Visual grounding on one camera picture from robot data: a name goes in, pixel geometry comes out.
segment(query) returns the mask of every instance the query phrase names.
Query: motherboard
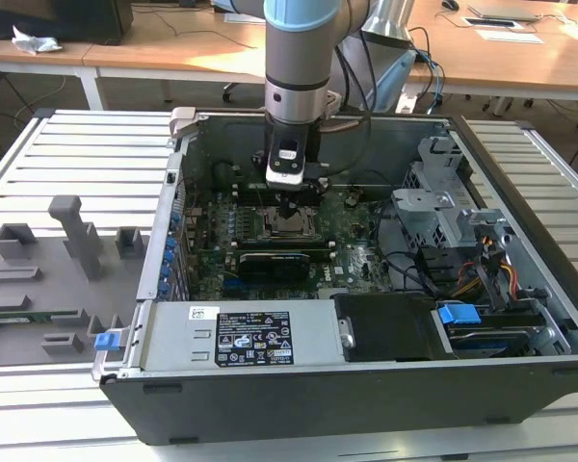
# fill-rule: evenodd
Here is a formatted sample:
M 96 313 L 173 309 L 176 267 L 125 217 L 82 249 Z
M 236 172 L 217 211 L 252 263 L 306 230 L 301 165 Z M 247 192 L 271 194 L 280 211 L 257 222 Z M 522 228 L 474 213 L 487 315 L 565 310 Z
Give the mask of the motherboard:
M 390 290 L 376 248 L 379 201 L 330 191 L 284 218 L 269 190 L 186 201 L 191 299 L 330 298 Z

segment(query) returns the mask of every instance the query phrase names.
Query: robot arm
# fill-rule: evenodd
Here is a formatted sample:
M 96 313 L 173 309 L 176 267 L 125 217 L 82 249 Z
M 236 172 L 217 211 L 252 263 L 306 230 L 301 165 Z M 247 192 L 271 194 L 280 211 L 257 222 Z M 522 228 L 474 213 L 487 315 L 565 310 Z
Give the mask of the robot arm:
M 358 30 L 370 0 L 223 0 L 217 5 L 266 19 L 266 181 L 298 191 L 317 162 L 334 47 Z

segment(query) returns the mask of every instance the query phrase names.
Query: sticker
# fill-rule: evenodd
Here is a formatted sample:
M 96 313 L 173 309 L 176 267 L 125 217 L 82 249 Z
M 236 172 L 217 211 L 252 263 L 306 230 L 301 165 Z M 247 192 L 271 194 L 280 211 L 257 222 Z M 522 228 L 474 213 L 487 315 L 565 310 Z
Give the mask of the sticker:
M 215 362 L 219 367 L 293 364 L 289 313 L 218 313 Z
M 0 324 L 27 324 L 28 318 L 0 318 Z
M 192 306 L 189 311 L 189 320 L 213 321 L 220 311 L 220 306 Z

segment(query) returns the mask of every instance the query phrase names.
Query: paper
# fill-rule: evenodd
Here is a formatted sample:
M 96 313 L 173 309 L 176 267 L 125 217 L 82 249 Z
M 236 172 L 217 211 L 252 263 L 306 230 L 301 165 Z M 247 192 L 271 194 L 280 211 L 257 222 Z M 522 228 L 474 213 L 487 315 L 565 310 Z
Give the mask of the paper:
M 235 22 L 239 24 L 265 24 L 265 19 L 249 16 L 247 14 L 225 13 L 224 22 Z
M 30 53 L 31 55 L 47 51 L 62 50 L 62 46 L 58 44 L 58 41 L 55 38 L 28 36 L 27 34 L 19 32 L 15 26 L 13 26 L 13 34 L 14 37 L 11 41 L 17 49 Z
M 481 31 L 476 30 L 482 39 L 493 41 L 515 41 L 516 43 L 543 43 L 535 34 L 517 34 L 506 31 Z

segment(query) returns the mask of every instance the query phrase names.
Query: laptop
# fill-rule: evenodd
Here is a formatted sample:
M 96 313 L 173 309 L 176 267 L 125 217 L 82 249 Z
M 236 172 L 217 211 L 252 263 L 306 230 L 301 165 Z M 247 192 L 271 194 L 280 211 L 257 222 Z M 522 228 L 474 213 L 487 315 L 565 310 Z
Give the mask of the laptop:
M 469 5 L 469 10 L 479 17 L 487 17 L 490 19 L 513 19 L 516 21 L 533 22 L 541 18 L 540 15 L 516 6 Z

